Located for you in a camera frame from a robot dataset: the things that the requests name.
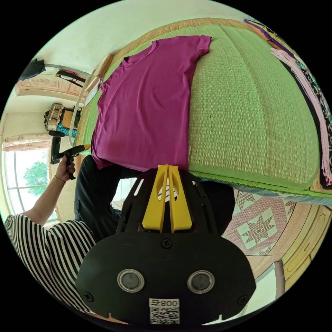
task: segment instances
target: wooden door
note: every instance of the wooden door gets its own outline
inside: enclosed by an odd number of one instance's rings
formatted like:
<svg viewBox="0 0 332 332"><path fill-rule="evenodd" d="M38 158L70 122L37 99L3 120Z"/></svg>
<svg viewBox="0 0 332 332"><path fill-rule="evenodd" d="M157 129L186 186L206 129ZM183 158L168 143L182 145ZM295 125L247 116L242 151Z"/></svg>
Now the wooden door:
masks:
<svg viewBox="0 0 332 332"><path fill-rule="evenodd" d="M289 289L310 265L331 223L331 210L325 206L312 205L306 222L282 258L286 290Z"/></svg>
<svg viewBox="0 0 332 332"><path fill-rule="evenodd" d="M17 96L39 95L77 101L81 88L71 82L55 76L56 71L46 70L43 73L16 84ZM83 93L81 102L84 103L87 92Z"/></svg>

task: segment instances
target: screw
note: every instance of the screw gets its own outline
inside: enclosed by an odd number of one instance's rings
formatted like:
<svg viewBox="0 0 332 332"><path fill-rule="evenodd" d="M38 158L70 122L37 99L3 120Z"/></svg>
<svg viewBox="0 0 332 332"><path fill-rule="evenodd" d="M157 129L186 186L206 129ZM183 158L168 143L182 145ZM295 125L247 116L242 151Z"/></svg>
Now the screw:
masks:
<svg viewBox="0 0 332 332"><path fill-rule="evenodd" d="M244 305L245 303L247 303L249 300L249 297L247 295L242 295L239 299L238 299L238 304L239 305Z"/></svg>
<svg viewBox="0 0 332 332"><path fill-rule="evenodd" d="M164 249L169 249L172 247L172 241L170 239L163 239L161 245Z"/></svg>
<svg viewBox="0 0 332 332"><path fill-rule="evenodd" d="M87 302L93 302L93 296L90 293L84 292L83 296Z"/></svg>

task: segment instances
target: bracelet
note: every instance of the bracelet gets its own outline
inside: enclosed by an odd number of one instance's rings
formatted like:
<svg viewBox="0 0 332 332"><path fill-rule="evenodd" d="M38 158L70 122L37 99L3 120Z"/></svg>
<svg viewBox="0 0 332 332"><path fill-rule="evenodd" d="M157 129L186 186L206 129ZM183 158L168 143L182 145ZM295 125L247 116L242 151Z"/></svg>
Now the bracelet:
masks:
<svg viewBox="0 0 332 332"><path fill-rule="evenodd" d="M64 181L60 180L56 175L54 176L58 181L60 181L63 184L66 184Z"/></svg>

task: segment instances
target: hand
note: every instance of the hand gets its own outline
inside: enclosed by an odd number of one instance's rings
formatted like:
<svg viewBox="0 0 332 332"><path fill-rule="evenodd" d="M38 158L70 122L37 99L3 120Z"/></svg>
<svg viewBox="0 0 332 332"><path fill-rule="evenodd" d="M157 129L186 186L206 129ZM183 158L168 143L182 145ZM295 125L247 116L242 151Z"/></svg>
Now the hand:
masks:
<svg viewBox="0 0 332 332"><path fill-rule="evenodd" d="M67 182L69 178L69 174L73 174L75 172L75 164L74 159L70 159L71 164L67 166L67 158L63 157L60 161L58 169L56 170L55 176L63 181Z"/></svg>

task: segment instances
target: black pants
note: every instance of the black pants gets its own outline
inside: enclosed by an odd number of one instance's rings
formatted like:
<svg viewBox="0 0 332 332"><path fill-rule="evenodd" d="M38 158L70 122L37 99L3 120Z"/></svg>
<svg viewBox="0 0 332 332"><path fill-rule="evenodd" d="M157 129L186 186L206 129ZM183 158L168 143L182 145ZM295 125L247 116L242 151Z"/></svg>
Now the black pants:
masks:
<svg viewBox="0 0 332 332"><path fill-rule="evenodd" d="M76 179L75 220L83 221L97 242L116 232L119 218L110 204L119 181L137 177L140 173L119 165L98 170L92 156L84 158ZM218 233L222 235L232 220L235 206L233 189L213 181L201 184L210 200Z"/></svg>

